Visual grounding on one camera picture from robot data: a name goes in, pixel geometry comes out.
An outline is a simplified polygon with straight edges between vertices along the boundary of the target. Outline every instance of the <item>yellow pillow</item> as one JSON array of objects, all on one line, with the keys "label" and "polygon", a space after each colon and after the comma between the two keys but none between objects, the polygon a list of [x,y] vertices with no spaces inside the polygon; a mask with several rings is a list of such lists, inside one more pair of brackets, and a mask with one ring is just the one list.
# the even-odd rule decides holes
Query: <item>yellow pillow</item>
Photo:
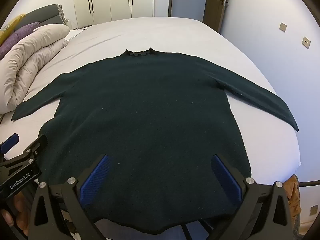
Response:
[{"label": "yellow pillow", "polygon": [[0,45],[10,36],[17,24],[26,16],[26,14],[20,14],[12,19],[6,26],[0,30]]}]

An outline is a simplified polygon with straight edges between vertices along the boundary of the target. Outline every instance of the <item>metal screw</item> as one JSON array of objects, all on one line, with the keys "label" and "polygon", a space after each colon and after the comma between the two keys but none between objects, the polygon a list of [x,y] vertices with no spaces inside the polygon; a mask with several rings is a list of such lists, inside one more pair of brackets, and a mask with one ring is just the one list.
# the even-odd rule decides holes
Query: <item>metal screw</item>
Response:
[{"label": "metal screw", "polygon": [[282,187],[282,183],[279,182],[279,181],[277,181],[277,182],[276,182],[276,186],[277,186],[277,187]]},{"label": "metal screw", "polygon": [[76,182],[76,178],[71,177],[71,178],[69,178],[69,179],[67,180],[67,182],[68,182],[69,184],[74,184],[74,183]]},{"label": "metal screw", "polygon": [[248,184],[253,184],[254,183],[254,179],[253,178],[246,178],[245,181],[248,183]]},{"label": "metal screw", "polygon": [[45,182],[41,182],[41,183],[39,184],[39,187],[40,187],[40,188],[44,188],[46,185],[47,185],[47,184],[46,184]]}]

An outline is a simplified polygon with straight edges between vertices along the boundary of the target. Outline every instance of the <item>sweater sleeve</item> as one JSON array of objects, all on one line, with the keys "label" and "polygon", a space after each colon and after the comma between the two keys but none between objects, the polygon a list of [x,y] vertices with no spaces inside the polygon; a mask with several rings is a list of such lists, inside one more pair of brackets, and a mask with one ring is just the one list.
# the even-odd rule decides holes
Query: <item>sweater sleeve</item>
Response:
[{"label": "sweater sleeve", "polygon": [[33,114],[41,107],[61,98],[63,93],[72,88],[82,77],[84,66],[70,73],[60,74],[36,95],[19,104],[14,111],[12,121]]},{"label": "sweater sleeve", "polygon": [[208,75],[214,78],[222,89],[228,90],[242,100],[278,117],[299,131],[289,107],[274,93],[220,66],[214,68],[213,71],[210,70]]}]

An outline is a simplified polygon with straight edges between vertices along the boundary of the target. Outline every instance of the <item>blue textured pad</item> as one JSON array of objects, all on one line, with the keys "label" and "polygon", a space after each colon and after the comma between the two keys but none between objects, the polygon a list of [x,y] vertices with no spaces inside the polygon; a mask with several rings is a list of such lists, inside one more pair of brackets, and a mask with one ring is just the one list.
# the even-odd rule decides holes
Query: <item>blue textured pad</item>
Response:
[{"label": "blue textured pad", "polygon": [[19,135],[14,133],[0,146],[0,154],[6,154],[19,141]]},{"label": "blue textured pad", "polygon": [[242,203],[241,187],[217,155],[214,155],[211,159],[211,168],[228,199],[233,205],[239,207]]},{"label": "blue textured pad", "polygon": [[81,206],[90,205],[101,187],[110,169],[110,158],[105,155],[95,167],[88,179],[80,188],[79,203]]}]

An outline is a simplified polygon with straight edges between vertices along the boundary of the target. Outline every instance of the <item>gray headboard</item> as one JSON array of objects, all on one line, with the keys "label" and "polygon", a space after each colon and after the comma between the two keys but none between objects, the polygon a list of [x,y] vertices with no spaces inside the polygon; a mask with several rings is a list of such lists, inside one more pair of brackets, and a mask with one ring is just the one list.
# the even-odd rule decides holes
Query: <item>gray headboard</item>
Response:
[{"label": "gray headboard", "polygon": [[55,23],[67,25],[61,5],[51,4],[27,13],[14,30],[34,22],[40,22],[39,26]]}]

